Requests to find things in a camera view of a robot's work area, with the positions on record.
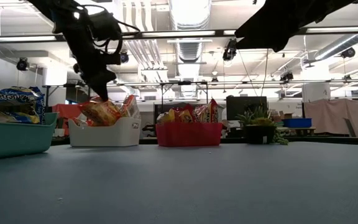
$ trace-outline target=red box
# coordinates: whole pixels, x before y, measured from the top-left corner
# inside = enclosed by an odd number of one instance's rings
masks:
[[[160,146],[218,146],[221,143],[222,123],[180,123],[156,125]]]

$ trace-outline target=air duct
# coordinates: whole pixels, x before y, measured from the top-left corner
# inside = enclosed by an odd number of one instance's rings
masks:
[[[347,34],[315,53],[314,59],[325,60],[358,44],[358,34]]]
[[[207,29],[211,14],[211,0],[169,0],[173,30]],[[201,61],[203,43],[176,44],[179,63],[196,63]],[[200,64],[178,65],[179,76],[183,80],[196,81]],[[195,92],[182,90],[183,96],[193,97]]]

